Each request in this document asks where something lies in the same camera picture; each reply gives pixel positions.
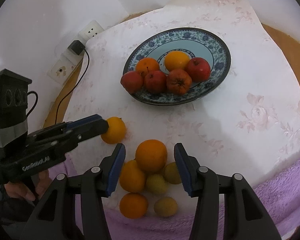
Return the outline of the person left hand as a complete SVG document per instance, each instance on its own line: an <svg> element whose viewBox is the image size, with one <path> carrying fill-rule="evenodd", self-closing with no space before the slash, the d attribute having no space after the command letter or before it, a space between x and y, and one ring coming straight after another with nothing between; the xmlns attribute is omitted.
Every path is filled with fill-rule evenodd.
<svg viewBox="0 0 300 240"><path fill-rule="evenodd" d="M36 193L38 197L41 198L45 191L50 186L52 180L49 177L49 171L45 170L38 173L38 184L36 186ZM33 192L24 184L22 183L7 183L4 185L5 190L9 197L12 198L23 198L29 201L35 201L36 197Z"/></svg>

